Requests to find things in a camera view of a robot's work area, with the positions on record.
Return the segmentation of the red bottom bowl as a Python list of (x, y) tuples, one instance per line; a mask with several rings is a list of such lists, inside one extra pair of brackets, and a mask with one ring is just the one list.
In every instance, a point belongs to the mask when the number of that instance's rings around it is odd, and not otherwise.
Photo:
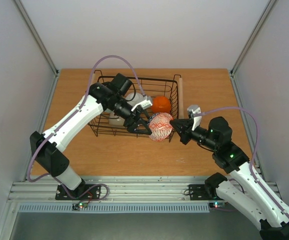
[(154, 142), (160, 142), (165, 140), (171, 134), (173, 127), (170, 121), (174, 118), (166, 112), (157, 112), (153, 114), (147, 124), (151, 130), (149, 138)]

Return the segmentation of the orange bowl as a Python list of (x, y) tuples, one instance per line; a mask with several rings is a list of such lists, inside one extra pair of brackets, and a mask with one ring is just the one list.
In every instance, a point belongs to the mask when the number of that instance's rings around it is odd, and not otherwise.
[(157, 96), (153, 99), (151, 110), (153, 113), (170, 113), (171, 102), (165, 96)]

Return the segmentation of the white bowl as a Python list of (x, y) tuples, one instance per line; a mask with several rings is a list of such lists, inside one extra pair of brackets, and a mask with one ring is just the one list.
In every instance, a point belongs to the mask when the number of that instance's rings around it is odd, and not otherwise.
[(109, 125), (115, 126), (115, 127), (122, 127), (124, 125), (124, 122), (125, 120), (122, 117), (115, 115), (114, 112), (111, 112), (109, 114), (109, 119), (108, 119)]
[(142, 102), (144, 100), (144, 96), (141, 93), (138, 93), (138, 92), (133, 93), (132, 92), (132, 93), (128, 94), (125, 97), (125, 99), (130, 105), (134, 106), (134, 105)]

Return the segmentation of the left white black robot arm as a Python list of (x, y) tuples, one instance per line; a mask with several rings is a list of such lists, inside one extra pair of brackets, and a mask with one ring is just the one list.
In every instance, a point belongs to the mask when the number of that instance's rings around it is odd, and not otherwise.
[(35, 131), (31, 134), (31, 162), (37, 162), (47, 174), (59, 182), (69, 198), (80, 199), (88, 190), (85, 181), (73, 170), (63, 152), (91, 120), (110, 110), (124, 119), (123, 126), (129, 133), (152, 134), (142, 115), (153, 105), (153, 100), (145, 95), (139, 103), (131, 105), (124, 95), (132, 84), (129, 78), (120, 73), (112, 81), (96, 82), (58, 123), (43, 133)]

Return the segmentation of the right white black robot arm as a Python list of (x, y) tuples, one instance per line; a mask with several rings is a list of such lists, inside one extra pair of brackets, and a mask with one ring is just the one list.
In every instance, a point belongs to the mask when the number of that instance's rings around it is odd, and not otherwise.
[(213, 118), (208, 128), (193, 119), (175, 119), (170, 124), (187, 144), (195, 141), (212, 151), (215, 163), (236, 180), (239, 191), (230, 180), (217, 172), (204, 182), (206, 195), (220, 198), (248, 218), (263, 240), (289, 240), (289, 206), (268, 186), (255, 170), (248, 156), (232, 142), (232, 129), (221, 116)]

